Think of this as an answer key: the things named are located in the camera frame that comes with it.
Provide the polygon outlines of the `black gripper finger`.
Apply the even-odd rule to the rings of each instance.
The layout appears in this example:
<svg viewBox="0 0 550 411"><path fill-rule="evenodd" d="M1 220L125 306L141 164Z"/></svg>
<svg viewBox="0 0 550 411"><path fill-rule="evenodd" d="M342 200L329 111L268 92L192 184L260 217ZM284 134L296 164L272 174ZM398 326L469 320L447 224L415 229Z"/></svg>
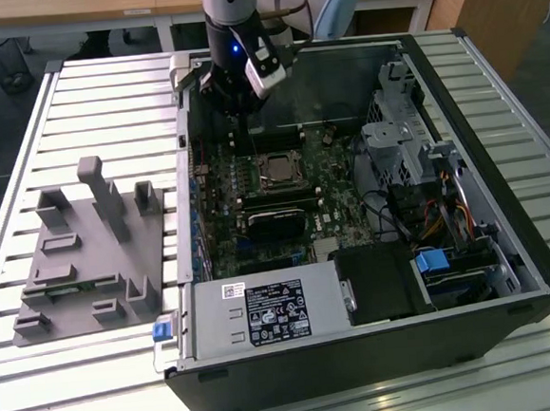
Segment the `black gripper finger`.
<svg viewBox="0 0 550 411"><path fill-rule="evenodd" d="M239 97L240 97L240 122L243 154L249 155L255 152L254 143L250 134L251 118L257 114L265 103L264 99L260 99L250 85L248 78L241 77L238 81Z"/></svg>
<svg viewBox="0 0 550 411"><path fill-rule="evenodd" d="M244 134L241 103L238 97L239 77L212 65L200 78L200 95L209 106L212 140L233 148L235 155L244 156Z"/></svg>

